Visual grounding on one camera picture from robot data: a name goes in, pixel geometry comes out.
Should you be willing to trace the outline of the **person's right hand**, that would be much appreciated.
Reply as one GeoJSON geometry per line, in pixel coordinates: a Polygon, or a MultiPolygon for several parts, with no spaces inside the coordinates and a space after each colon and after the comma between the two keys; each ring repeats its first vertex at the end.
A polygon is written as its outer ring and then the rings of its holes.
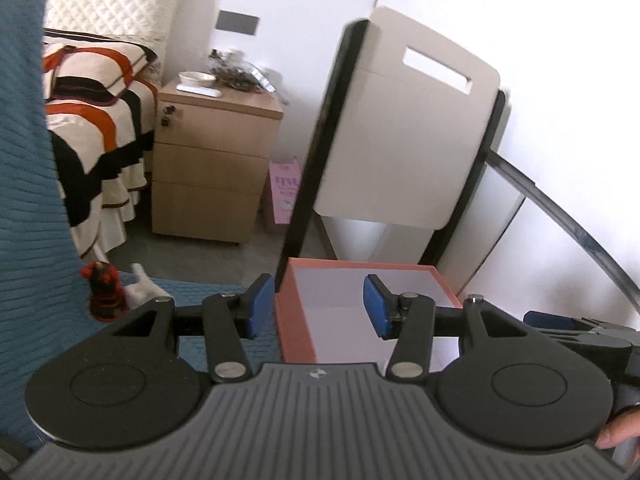
{"type": "Polygon", "coordinates": [[[623,447],[623,465],[630,469],[639,460],[640,413],[639,407],[628,408],[609,422],[597,437],[600,450],[623,447]]]}

